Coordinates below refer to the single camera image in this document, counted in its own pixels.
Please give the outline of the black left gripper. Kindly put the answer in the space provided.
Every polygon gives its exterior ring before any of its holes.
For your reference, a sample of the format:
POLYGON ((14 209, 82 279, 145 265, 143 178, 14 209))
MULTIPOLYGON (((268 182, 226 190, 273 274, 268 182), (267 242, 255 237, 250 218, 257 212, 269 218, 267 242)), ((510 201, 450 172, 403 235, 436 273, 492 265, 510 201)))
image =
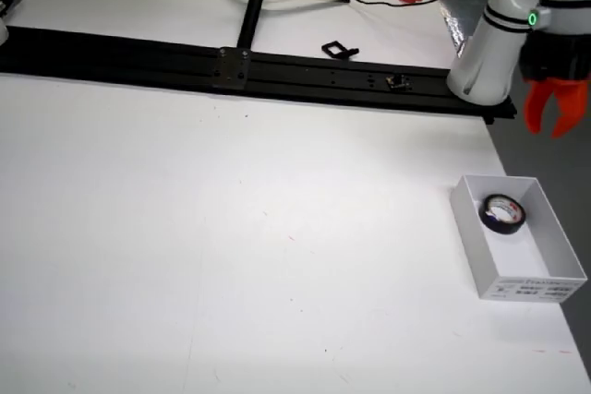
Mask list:
POLYGON ((532 80, 524 109, 526 127, 532 134, 541 130, 542 115, 552 93, 559 107, 553 138, 564 136, 582 121, 590 77, 589 34, 531 32, 521 49, 519 68, 525 79, 532 80))

